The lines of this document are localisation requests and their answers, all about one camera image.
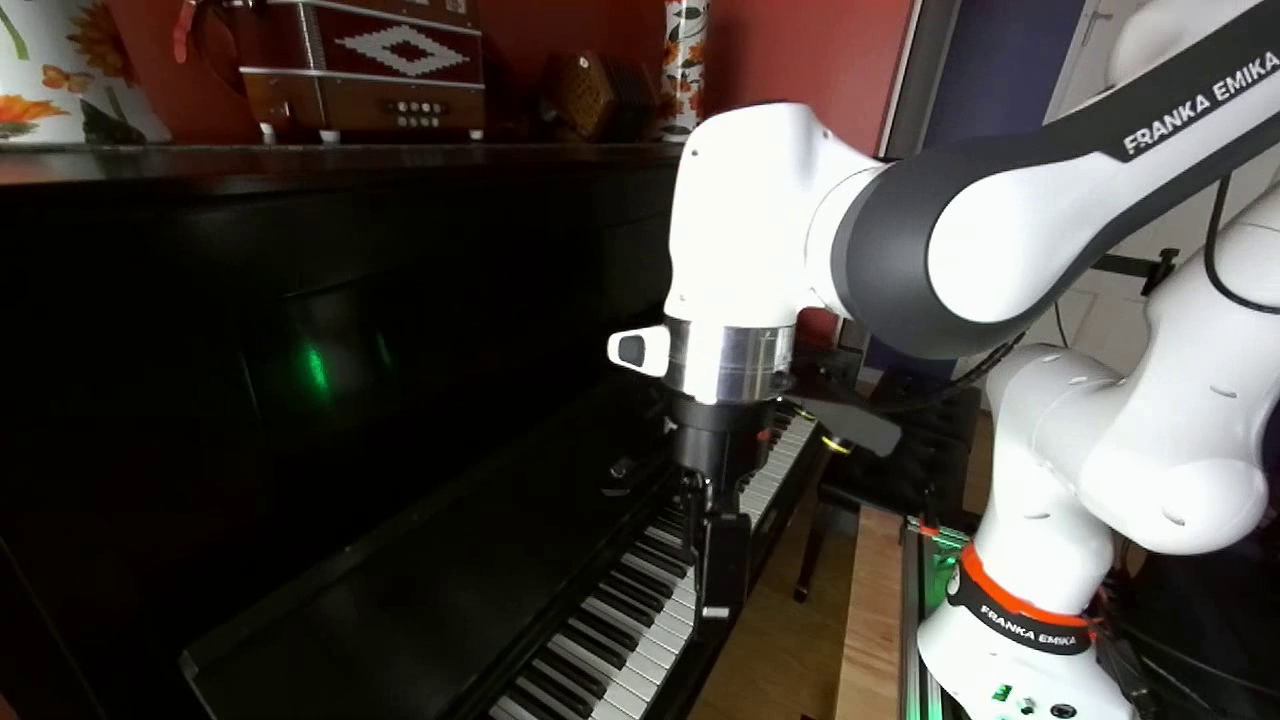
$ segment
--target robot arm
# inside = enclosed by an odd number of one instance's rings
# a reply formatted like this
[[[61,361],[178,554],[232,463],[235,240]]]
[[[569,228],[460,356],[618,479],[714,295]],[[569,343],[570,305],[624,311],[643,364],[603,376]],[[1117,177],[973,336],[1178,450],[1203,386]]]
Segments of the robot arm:
[[[1111,531],[1199,557],[1261,525],[1261,436],[1280,396],[1277,260],[1280,194],[1156,287],[1131,376],[1063,348],[1017,348],[989,376],[989,508],[947,605],[916,631],[966,715],[1137,715],[1096,660],[1086,609],[1117,560]],[[1207,270],[1247,305],[1213,287]]]
[[[1252,4],[1190,49],[1038,133],[935,148],[892,169],[841,146],[801,103],[763,103],[704,119],[689,136],[674,177],[666,325],[609,342],[617,364],[666,379],[685,401],[678,463],[709,495],[704,622],[729,617],[740,599],[730,590],[740,571],[737,560],[720,566],[725,550],[730,550],[730,531],[725,530],[730,530],[737,518],[737,479],[751,467],[743,452],[737,452],[737,436],[751,426],[751,408],[780,396],[777,376],[788,372],[801,307],[857,316],[872,336],[908,356],[955,361],[989,354],[1027,327],[1111,243],[1277,139],[1280,0]],[[1252,240],[1243,256],[1261,264],[1277,260],[1277,243],[1266,240]],[[1187,316],[1196,325],[1213,325],[1216,331],[1247,327],[1220,325],[1220,294],[1175,295],[1207,307],[1207,316]],[[1190,336],[1196,331],[1178,331],[1178,342],[1152,343],[1131,390],[1117,390],[1119,379],[1093,372],[1093,364],[1080,364],[1080,386],[1071,386],[1071,372],[1045,386],[1037,372],[1018,372],[1030,368],[1024,361],[990,376],[990,396],[1001,396],[1013,426],[994,426],[994,444],[1001,433],[1018,436],[1007,444],[1005,463],[1007,471],[1030,471],[1030,479],[1007,486],[989,508],[994,521],[985,521],[973,554],[985,560],[973,560],[973,568],[985,568],[985,580],[1071,623],[1098,580],[1096,568],[1107,566],[1107,530],[1146,531],[1152,542],[1156,530],[1167,530],[1167,512],[1141,512],[1156,487],[1144,486],[1144,494],[1122,495],[1111,479],[1122,479],[1122,471],[1152,478],[1152,467],[1131,463],[1131,456],[1152,456],[1152,444],[1167,444],[1161,433],[1161,441],[1152,441],[1152,421],[1161,421],[1161,408],[1170,412],[1162,391],[1178,390],[1178,379],[1196,390],[1216,379],[1213,390],[1222,396],[1239,396],[1247,386],[1247,406],[1222,406],[1216,421],[1231,417],[1234,436],[1261,433],[1252,429],[1256,408],[1277,401],[1277,379],[1261,372],[1263,379],[1222,386],[1207,368],[1228,364],[1216,364],[1220,356],[1203,348],[1185,356],[1196,372],[1167,364],[1167,354],[1196,343]],[[1196,512],[1203,508],[1203,494],[1231,495],[1243,487],[1243,512],[1234,518],[1247,525],[1247,508],[1256,508],[1247,487],[1256,487],[1256,478],[1243,471],[1239,486],[1216,494],[1216,467],[1203,467],[1196,467],[1199,495],[1185,495],[1178,508]],[[1045,518],[1063,521],[1059,531],[1038,531],[1045,544],[1037,550],[1066,550],[1063,557],[1084,550],[1084,557],[1066,560],[1071,568],[1063,576],[1071,580],[1045,580],[1045,571],[1024,560],[1027,544],[994,531],[1001,518],[1007,518],[1005,508],[1037,530]],[[1187,554],[1203,554],[1231,531],[1196,542]],[[964,617],[966,638],[958,638],[973,643],[947,649],[976,649],[980,638],[990,638],[990,623],[973,622],[976,613],[951,617]],[[1024,643],[1001,651],[1013,657],[1007,668],[1027,668],[1027,657],[1045,657],[1045,649]],[[973,675],[941,673],[941,680],[947,687],[976,687]]]

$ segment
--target cable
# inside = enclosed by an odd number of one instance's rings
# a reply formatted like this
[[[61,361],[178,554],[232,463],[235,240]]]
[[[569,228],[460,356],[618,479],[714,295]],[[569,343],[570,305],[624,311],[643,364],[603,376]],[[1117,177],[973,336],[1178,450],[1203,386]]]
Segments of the cable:
[[[1017,331],[1013,342],[994,343],[985,361],[976,361],[966,372],[951,376],[947,386],[941,386],[935,391],[918,396],[918,401],[901,401],[901,406],[866,406],[876,417],[901,417],[901,412],[916,412],[916,408],[931,408],[944,406],[951,396],[958,396],[964,390],[980,386],[1017,343],[1024,342],[1024,331]]]
[[[1141,627],[1129,623],[1122,617],[1111,617],[1111,622],[1117,622],[1129,638],[1137,638],[1141,643],[1146,643],[1146,649],[1156,649],[1156,651],[1162,651],[1162,657],[1170,657],[1170,660],[1178,660],[1178,666],[1190,666],[1190,668],[1199,668],[1203,675],[1216,675],[1216,680],[1222,680],[1222,683],[1234,683],[1234,687],[1247,687],[1247,693],[1256,693],[1256,696],[1280,700],[1280,687],[1266,687],[1266,683],[1261,683],[1261,680],[1247,680],[1247,675],[1222,673],[1222,668],[1216,668],[1216,666],[1203,666],[1203,660],[1196,660],[1196,657],[1187,657],[1187,651],[1178,651],[1178,649],[1170,649],[1170,643],[1141,631]]]
[[[1239,295],[1234,287],[1228,287],[1228,282],[1216,273],[1216,238],[1220,238],[1228,188],[1231,188],[1231,177],[1222,177],[1222,179],[1216,183],[1216,201],[1213,201],[1213,211],[1207,211],[1203,275],[1207,275],[1207,285],[1213,285],[1222,299],[1231,299],[1231,305],[1239,305],[1239,307],[1252,307],[1252,311],[1280,316],[1280,305],[1247,299],[1247,295]]]
[[[10,568],[10,580],[21,583],[21,592],[27,597],[27,609],[38,617],[49,641],[53,641],[53,651],[62,660],[62,668],[73,673],[73,683],[83,687],[86,706],[90,706],[90,715],[107,715],[107,708],[97,700],[97,687],[86,683],[62,627],[53,622],[53,613],[38,605],[36,597],[36,583],[27,580],[27,571],[21,568],[17,554],[6,550],[6,542],[0,542],[0,557],[5,566]]]
[[[1063,348],[1071,348],[1071,336],[1066,336],[1066,325],[1063,325],[1063,305],[1051,305],[1051,327],[1057,327],[1057,342],[1059,342]]]
[[[1199,706],[1203,712],[1216,712],[1196,687],[1187,687],[1170,668],[1156,666],[1152,657],[1141,657],[1141,666],[1161,675],[1167,687]]]

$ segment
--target black piano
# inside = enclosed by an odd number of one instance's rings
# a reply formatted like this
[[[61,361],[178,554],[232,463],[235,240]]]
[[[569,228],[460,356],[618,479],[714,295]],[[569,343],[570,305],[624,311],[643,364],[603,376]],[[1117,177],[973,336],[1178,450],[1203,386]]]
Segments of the black piano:
[[[0,693],[23,720],[685,715],[672,148],[0,157]],[[756,560],[819,467],[770,417]]]

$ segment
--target red object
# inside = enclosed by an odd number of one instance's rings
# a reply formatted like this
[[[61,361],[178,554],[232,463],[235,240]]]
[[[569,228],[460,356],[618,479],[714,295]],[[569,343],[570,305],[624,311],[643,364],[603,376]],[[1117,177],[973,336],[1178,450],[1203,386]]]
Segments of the red object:
[[[187,59],[174,59],[174,30],[187,0],[107,0],[126,49],[141,91],[174,146],[256,146],[235,41],[216,15],[198,12],[187,30]]]
[[[482,38],[463,12],[392,0],[274,0],[226,12],[260,128],[482,136]]]
[[[187,65],[198,0],[183,0],[173,22],[173,59]]]
[[[809,354],[829,354],[841,342],[841,316],[829,307],[802,307],[794,316],[794,343]]]

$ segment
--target wall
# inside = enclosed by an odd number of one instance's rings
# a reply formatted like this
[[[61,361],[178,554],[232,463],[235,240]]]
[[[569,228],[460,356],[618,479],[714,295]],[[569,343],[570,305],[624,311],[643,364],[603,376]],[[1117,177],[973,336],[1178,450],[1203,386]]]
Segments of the wall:
[[[1084,32],[1075,32],[1075,49],[1066,57],[1066,68],[1048,108],[1051,119],[1107,87],[1111,52],[1119,44],[1122,26],[1141,12],[1141,4],[1144,0],[1084,4],[1086,26]],[[1234,211],[1243,211],[1252,201],[1261,201],[1266,188],[1280,188],[1280,148],[1261,153],[1256,160],[1231,172],[1222,226]],[[1111,254],[1156,260],[1161,248],[1175,248],[1178,254],[1175,264],[1187,264],[1190,254],[1203,248],[1213,201],[1216,201],[1216,183],[1187,196],[1170,211],[1156,215]],[[1141,295],[1141,285],[1144,282],[1137,275],[1084,273],[1059,295],[1059,305],[1027,327],[1027,343],[1066,343],[1117,372],[1137,372],[1152,342],[1146,299]]]
[[[533,98],[552,52],[600,57],[661,74],[665,0],[475,0],[491,68],[516,98]]]
[[[709,103],[802,100],[876,148],[912,0],[720,0],[709,30]]]

